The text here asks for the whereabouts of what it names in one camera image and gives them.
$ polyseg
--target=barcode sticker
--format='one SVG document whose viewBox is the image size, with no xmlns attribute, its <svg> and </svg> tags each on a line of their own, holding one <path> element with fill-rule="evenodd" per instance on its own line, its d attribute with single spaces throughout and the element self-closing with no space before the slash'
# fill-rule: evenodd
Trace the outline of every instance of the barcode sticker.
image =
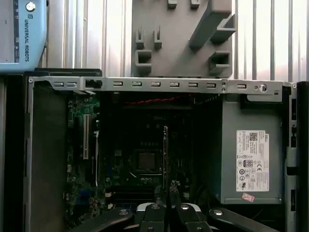
<svg viewBox="0 0 309 232">
<path fill-rule="evenodd" d="M 236 191 L 269 191 L 269 134 L 265 130 L 238 130 Z"/>
</svg>

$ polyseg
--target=motherboard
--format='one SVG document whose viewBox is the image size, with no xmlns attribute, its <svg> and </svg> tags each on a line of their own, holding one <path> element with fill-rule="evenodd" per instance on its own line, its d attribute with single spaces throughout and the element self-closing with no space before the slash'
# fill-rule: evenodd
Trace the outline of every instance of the motherboard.
<svg viewBox="0 0 309 232">
<path fill-rule="evenodd" d="M 183 202 L 189 201 L 190 110 L 128 105 L 102 110 L 96 95 L 69 98 L 68 229 L 118 206 L 135 210 L 141 203 L 159 202 L 166 188 L 177 188 Z"/>
<path fill-rule="evenodd" d="M 99 100 L 74 94 L 68 102 L 68 228 L 98 216 L 105 206 L 104 181 L 98 181 Z"/>
</svg>

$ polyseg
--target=corrugated metal wall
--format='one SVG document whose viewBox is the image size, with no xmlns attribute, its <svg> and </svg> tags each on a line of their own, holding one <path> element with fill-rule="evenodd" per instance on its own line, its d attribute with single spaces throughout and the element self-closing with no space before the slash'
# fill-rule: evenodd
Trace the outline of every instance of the corrugated metal wall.
<svg viewBox="0 0 309 232">
<path fill-rule="evenodd" d="M 234 79 L 306 80 L 308 0 L 232 0 Z M 52 0 L 46 63 L 130 76 L 132 0 Z"/>
</svg>

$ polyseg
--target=black side panel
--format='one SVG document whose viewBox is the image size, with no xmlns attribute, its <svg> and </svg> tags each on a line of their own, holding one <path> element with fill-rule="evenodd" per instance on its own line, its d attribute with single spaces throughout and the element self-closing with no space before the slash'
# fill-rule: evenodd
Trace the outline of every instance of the black side panel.
<svg viewBox="0 0 309 232">
<path fill-rule="evenodd" d="M 297 141 L 299 154 L 299 182 L 297 198 L 298 232 L 309 230 L 309 82 L 297 84 Z"/>
<path fill-rule="evenodd" d="M 3 231 L 22 231 L 26 78 L 7 80 Z"/>
<path fill-rule="evenodd" d="M 34 88 L 31 232 L 61 232 L 67 174 L 67 104 L 50 87 Z"/>
</svg>

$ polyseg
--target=pcie slot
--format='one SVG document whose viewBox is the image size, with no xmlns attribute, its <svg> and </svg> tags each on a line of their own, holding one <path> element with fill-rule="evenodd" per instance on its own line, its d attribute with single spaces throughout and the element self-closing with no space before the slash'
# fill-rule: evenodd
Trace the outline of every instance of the pcie slot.
<svg viewBox="0 0 309 232">
<path fill-rule="evenodd" d="M 84 115 L 84 147 L 83 147 L 83 158 L 84 160 L 89 159 L 89 132 L 90 132 L 91 115 Z"/>
</svg>

